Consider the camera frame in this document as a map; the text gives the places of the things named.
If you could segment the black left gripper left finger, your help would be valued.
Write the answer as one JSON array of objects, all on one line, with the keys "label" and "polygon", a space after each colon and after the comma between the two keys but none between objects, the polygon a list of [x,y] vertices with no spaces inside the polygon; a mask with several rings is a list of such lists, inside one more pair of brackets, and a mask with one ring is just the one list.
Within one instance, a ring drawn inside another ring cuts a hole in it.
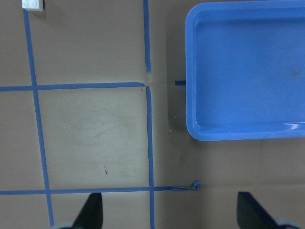
[{"label": "black left gripper left finger", "polygon": [[87,198],[77,218],[73,229],[101,229],[103,226],[102,194],[92,193]]}]

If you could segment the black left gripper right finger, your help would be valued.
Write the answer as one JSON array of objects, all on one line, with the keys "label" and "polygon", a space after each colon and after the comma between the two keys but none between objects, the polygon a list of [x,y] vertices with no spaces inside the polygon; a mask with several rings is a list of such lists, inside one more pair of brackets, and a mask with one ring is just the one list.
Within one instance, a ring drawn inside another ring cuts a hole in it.
[{"label": "black left gripper right finger", "polygon": [[238,192],[237,223],[241,229],[277,229],[276,221],[249,192]]}]

